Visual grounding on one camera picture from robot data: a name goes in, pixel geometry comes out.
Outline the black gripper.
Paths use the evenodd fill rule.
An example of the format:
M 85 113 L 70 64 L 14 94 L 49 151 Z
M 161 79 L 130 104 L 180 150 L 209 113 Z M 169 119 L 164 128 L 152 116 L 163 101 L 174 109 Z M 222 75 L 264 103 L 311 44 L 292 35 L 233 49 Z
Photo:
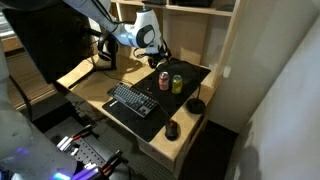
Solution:
M 168 60 L 172 54 L 169 49 L 160 49 L 157 53 L 147 53 L 147 56 L 149 67 L 155 69 L 161 60 Z

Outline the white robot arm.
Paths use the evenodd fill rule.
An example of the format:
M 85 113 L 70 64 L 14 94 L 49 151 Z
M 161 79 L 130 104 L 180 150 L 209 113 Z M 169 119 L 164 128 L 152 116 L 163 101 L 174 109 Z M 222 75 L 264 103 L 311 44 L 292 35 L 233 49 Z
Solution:
M 125 46 L 144 49 L 151 68 L 156 68 L 163 59 L 169 59 L 170 53 L 160 32 L 158 19 L 152 9 L 142 8 L 136 13 L 133 24 L 118 21 L 109 12 L 111 0 L 63 0 L 66 4 L 91 18 L 104 27 L 113 37 Z

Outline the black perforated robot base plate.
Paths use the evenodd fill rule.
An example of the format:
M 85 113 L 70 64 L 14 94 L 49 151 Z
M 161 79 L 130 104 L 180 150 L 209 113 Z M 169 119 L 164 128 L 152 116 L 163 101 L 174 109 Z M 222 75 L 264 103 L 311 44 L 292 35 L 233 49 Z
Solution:
M 82 126 L 69 117 L 45 131 L 45 135 L 62 152 L 73 157 L 82 169 L 73 177 L 57 174 L 54 180 L 136 180 L 122 152 L 102 147 L 92 126 Z

